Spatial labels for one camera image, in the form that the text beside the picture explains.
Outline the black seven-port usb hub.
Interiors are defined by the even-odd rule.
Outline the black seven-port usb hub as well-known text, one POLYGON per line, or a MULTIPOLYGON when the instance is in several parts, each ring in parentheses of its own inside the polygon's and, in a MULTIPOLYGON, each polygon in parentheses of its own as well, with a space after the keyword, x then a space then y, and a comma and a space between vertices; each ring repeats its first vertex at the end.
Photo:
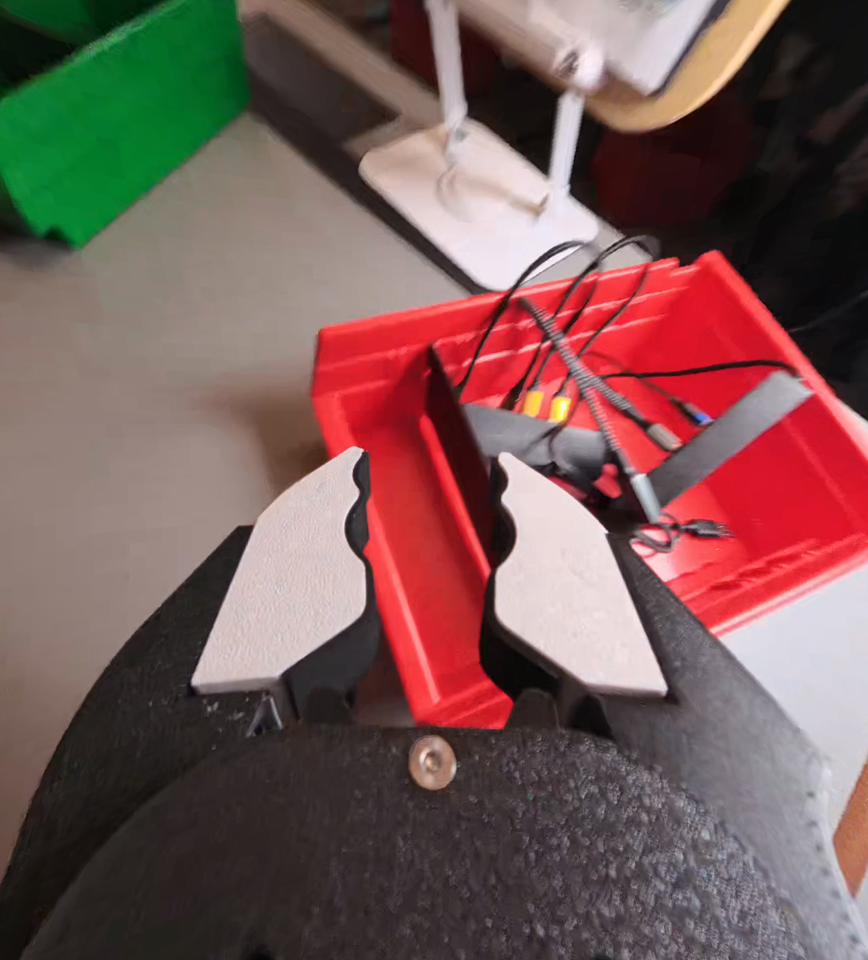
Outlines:
POLYGON ((814 397, 801 378, 776 371, 648 474, 659 507, 677 498, 747 449, 814 397))

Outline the black cable orange plug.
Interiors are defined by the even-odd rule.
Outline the black cable orange plug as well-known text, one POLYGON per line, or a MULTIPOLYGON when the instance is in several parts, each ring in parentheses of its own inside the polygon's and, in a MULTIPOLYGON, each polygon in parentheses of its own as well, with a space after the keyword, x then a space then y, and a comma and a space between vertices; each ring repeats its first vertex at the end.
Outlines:
MULTIPOLYGON (((509 306, 511 306, 512 300, 516 293, 518 293, 524 285, 530 281, 536 274, 547 269, 554 261, 560 260, 566 255, 572 254, 575 251, 582 249, 584 244, 580 241, 567 241, 561 242, 555 246, 551 246, 533 260, 516 278, 512 283, 511 287, 503 294, 500 302, 495 306, 492 312, 488 316, 487 324, 484 328, 483 334, 477 343, 475 350, 470 357, 467 368, 460 378, 460 380, 453 387, 453 396, 455 400, 461 402, 463 399, 464 392, 467 388, 468 383, 470 382, 472 375, 474 373, 476 364, 480 358, 480 355, 483 353, 489 339, 491 338, 493 331, 498 325, 499 321, 502 319, 504 314, 508 311, 509 306)), ((572 297, 574 291, 579 286, 580 282, 584 278, 600 268, 603 260, 608 257, 608 249, 604 249, 596 253, 595 257, 592 258, 584 267, 584 270, 581 270, 572 281, 572 285, 568 288, 568 291, 563 295, 560 305, 555 308, 555 313, 559 313, 567 305, 568 301, 572 297)), ((535 365, 540 360, 543 351, 548 343, 548 338, 545 335, 540 336, 540 340, 537 343, 535 355, 528 362, 528 366, 524 372, 524 375, 514 384, 511 390, 509 390, 505 404, 506 408, 514 410, 518 403, 521 404, 520 412, 529 417, 536 417, 542 408, 544 403, 544 393, 536 387, 529 388, 527 386, 528 375, 530 375, 535 368, 535 365)))
MULTIPOLYGON (((653 234, 643 233, 623 237, 622 239, 604 247, 585 265, 584 269, 575 276, 571 282, 571 285, 567 288, 560 303, 555 309, 555 316, 557 316, 565 309, 577 288, 582 285, 588 275, 600 272, 601 267, 604 265, 607 259, 611 258, 614 254, 620 252, 621 250, 631 246, 637 246, 645 252, 646 261, 644 270, 640 275, 636 286, 632 288, 632 292, 628 298, 623 301, 623 303, 618 306, 618 308, 598 328, 596 328, 593 333, 589 335, 588 340, 584 344, 584 351, 586 351, 593 344, 593 342, 600 336, 601 333, 607 330, 611 324, 619 319, 627 310, 627 308, 632 305, 633 301, 642 293, 642 290, 647 282, 647 276, 651 269, 649 265, 660 256, 662 249, 661 240, 653 234)), ((573 401, 568 396, 568 387, 570 381, 571 376, 568 374, 565 376, 559 390, 551 398, 548 421, 552 424, 566 426, 570 421, 571 416, 575 412, 573 408, 573 401)))

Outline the green plastic bin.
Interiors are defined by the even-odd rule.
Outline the green plastic bin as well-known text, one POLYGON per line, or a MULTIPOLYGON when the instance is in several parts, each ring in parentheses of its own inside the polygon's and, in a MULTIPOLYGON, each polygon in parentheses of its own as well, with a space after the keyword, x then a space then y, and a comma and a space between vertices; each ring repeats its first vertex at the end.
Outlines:
POLYGON ((0 224, 80 249, 248 101, 234 1, 0 2, 0 224))

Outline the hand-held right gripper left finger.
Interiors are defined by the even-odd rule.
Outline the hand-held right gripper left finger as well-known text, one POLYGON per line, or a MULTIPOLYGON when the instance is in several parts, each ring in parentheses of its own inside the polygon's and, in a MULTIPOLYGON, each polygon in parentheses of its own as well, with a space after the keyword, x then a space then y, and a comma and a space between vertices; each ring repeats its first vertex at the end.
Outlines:
POLYGON ((367 546, 370 456, 350 447, 260 514, 191 676, 201 695, 284 685, 350 696, 380 648, 367 546))

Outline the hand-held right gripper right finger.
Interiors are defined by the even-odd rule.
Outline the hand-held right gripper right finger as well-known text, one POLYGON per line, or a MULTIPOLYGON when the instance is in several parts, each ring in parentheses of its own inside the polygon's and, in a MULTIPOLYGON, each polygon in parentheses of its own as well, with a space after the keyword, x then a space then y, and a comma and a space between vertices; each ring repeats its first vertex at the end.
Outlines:
POLYGON ((512 546, 493 571, 498 626, 538 666, 581 689, 664 698, 668 684, 600 521, 511 453, 495 461, 512 546))

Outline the printed instruction sheet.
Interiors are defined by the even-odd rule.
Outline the printed instruction sheet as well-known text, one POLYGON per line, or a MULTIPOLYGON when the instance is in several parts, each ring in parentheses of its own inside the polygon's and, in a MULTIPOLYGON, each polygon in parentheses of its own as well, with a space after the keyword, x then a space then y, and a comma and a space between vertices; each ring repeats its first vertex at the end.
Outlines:
POLYGON ((517 60, 584 92, 662 89, 727 6, 716 1, 464 1, 461 17, 517 60))

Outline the red plastic bin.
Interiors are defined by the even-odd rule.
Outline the red plastic bin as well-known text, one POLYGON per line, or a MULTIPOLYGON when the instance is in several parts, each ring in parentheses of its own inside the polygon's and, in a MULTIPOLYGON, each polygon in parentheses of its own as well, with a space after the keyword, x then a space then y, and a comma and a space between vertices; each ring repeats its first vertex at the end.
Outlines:
MULTIPOLYGON (((650 266, 640 295, 584 354, 601 375, 758 358, 793 366, 814 396, 674 500, 678 520, 722 522, 665 557, 639 553, 716 636, 868 562, 868 441, 823 378, 720 253, 650 266)), ((560 312, 577 350, 630 296, 644 266, 586 277, 560 312)), ((407 704, 422 725, 499 728, 511 701, 478 642, 489 569, 427 412, 432 344, 455 385, 502 294, 320 330, 311 399, 328 455, 368 452, 368 558, 407 704)), ((722 416, 776 371, 677 378, 670 391, 722 416)))

